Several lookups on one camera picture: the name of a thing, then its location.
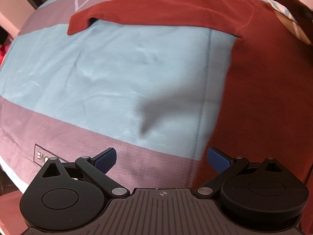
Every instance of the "light blue stripe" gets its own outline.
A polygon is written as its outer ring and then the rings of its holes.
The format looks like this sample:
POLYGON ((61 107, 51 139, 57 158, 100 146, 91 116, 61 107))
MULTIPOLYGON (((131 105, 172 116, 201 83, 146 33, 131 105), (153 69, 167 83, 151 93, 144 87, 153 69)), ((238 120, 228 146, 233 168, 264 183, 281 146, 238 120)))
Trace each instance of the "light blue stripe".
POLYGON ((57 25, 19 36, 0 71, 0 95, 124 142, 201 158, 234 36, 105 21, 72 36, 66 31, 57 25))

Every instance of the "blue gripper pad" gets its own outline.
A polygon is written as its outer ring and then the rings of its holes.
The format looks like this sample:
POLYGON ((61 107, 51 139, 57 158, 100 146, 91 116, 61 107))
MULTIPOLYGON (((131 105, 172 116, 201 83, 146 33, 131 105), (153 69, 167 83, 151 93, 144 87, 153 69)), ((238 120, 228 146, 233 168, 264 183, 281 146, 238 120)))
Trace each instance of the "blue gripper pad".
POLYGON ((221 174, 232 165, 229 159, 216 152, 212 147, 208 150, 207 159, 208 163, 218 174, 221 174))
POLYGON ((114 148, 108 148, 92 159, 93 161, 90 163, 102 173, 107 174, 107 172, 116 164, 116 150, 114 148))

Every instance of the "crosshair marking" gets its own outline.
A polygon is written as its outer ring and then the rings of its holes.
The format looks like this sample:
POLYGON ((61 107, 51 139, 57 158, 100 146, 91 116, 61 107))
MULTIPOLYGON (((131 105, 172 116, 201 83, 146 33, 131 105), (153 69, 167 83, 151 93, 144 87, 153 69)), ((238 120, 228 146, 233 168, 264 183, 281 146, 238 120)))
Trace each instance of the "crosshair marking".
POLYGON ((167 192, 164 192, 164 191, 162 191, 161 193, 159 193, 159 195, 161 195, 161 196, 166 196, 166 195, 168 195, 168 193, 167 192))

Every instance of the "bedding pattern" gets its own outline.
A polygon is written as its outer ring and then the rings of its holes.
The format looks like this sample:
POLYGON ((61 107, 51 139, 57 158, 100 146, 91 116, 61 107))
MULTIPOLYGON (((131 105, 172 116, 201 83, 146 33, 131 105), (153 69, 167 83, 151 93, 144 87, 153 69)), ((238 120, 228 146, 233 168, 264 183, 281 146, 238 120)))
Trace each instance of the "bedding pattern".
POLYGON ((74 13, 102 1, 47 1, 1 67, 0 164, 22 192, 47 158, 71 162, 108 147, 118 155, 108 175, 130 191, 192 183, 235 37, 104 21, 66 35, 74 13))

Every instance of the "dark fabric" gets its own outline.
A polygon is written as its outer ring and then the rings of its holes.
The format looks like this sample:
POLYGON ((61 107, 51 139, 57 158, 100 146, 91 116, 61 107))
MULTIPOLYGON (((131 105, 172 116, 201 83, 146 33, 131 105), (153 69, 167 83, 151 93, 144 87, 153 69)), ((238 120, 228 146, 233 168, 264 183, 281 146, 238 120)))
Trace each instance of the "dark fabric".
MULTIPOLYGON (((313 49, 289 32, 269 3, 106 1, 73 15, 68 34, 86 29, 92 18, 120 24, 200 26, 237 36, 207 149, 217 147, 252 162, 274 157, 302 182, 308 180, 313 164, 313 49)), ((216 175, 205 152, 193 189, 216 175)), ((312 183, 309 190, 312 195, 312 183)), ((304 232, 309 233, 312 220, 313 210, 306 208, 301 222, 304 232)))
POLYGON ((299 0, 274 0, 285 6, 313 43, 313 11, 299 0))

